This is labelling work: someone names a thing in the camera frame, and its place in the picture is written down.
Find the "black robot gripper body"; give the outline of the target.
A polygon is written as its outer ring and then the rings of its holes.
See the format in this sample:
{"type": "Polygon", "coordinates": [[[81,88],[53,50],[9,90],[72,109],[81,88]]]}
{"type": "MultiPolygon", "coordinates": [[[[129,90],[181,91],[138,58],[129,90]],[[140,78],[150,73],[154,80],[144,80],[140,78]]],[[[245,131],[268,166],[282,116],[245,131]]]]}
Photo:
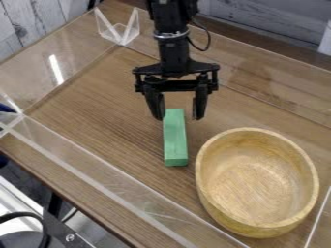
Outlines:
{"type": "Polygon", "coordinates": [[[206,85],[208,94],[218,89],[217,71],[220,66],[189,58],[186,35],[188,31],[153,32],[158,62],[133,69],[137,92],[144,93],[145,86],[150,86],[160,92],[193,91],[198,84],[206,85]]]}

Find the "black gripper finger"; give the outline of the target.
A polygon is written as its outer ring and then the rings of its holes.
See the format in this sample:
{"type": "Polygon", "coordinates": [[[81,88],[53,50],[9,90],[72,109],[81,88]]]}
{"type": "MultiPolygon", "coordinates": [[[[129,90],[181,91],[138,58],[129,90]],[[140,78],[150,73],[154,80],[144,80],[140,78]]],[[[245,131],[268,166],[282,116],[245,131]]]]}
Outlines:
{"type": "Polygon", "coordinates": [[[165,116],[165,103],[162,96],[162,83],[157,77],[146,77],[144,79],[144,99],[156,120],[162,120],[165,116]]]}
{"type": "Polygon", "coordinates": [[[196,78],[196,87],[193,89],[194,97],[192,100],[192,116],[194,120],[204,117],[208,100],[208,76],[198,75],[196,78]]]}

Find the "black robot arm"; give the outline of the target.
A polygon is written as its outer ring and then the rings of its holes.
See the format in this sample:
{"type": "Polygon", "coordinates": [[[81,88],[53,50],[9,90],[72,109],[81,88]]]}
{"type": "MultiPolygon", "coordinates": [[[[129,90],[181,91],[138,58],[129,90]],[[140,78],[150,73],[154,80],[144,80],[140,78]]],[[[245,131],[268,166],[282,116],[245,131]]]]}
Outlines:
{"type": "Polygon", "coordinates": [[[158,62],[132,71],[136,77],[134,88],[141,92],[154,119],[165,116],[164,92],[193,91],[192,117],[204,117],[208,95],[218,89],[217,71],[220,65],[194,61],[189,58],[188,46],[197,47],[189,36],[186,25],[192,22],[201,28],[206,37],[210,34],[193,16],[197,14],[197,0],[145,0],[149,19],[153,21],[153,39],[157,42],[158,62]]]}

